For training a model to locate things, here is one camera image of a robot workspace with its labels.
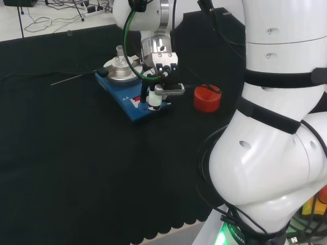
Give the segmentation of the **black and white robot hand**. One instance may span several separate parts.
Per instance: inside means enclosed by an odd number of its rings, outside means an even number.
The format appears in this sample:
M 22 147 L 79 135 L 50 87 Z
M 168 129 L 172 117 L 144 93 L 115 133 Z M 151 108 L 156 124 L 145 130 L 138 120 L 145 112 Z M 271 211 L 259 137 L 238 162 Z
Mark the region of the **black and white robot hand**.
M 141 98 L 147 102 L 148 110 L 158 111 L 167 98 L 182 95 L 184 85 L 178 83 L 178 57 L 173 51 L 143 51 L 142 62 L 149 70 L 141 74 Z

